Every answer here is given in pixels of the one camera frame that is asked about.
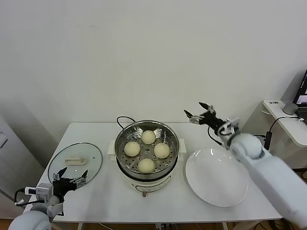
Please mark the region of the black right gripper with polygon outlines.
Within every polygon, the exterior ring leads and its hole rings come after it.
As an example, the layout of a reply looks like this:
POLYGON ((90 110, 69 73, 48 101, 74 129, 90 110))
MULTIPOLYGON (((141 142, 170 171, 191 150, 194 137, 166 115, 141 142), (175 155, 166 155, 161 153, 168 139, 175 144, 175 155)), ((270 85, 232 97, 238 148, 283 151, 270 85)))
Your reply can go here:
POLYGON ((226 123, 224 120, 216 117, 216 111, 212 105, 208 105, 202 102, 199 102, 199 105, 205 109, 205 112, 201 115, 193 115, 189 111, 184 110, 191 123, 208 125, 214 131, 218 131, 218 129, 226 123))

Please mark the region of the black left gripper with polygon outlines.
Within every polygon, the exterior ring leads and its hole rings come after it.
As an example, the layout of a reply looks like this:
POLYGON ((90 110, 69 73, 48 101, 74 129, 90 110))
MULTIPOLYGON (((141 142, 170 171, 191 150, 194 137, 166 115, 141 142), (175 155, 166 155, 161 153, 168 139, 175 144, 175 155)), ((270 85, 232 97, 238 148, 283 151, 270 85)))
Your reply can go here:
POLYGON ((72 180, 70 178, 62 178, 66 170, 67 167, 59 170, 52 176, 53 195, 55 195, 58 199, 64 199, 64 196, 69 191, 75 191, 77 188, 84 186, 87 181, 88 170, 86 170, 80 177, 73 178, 72 180))

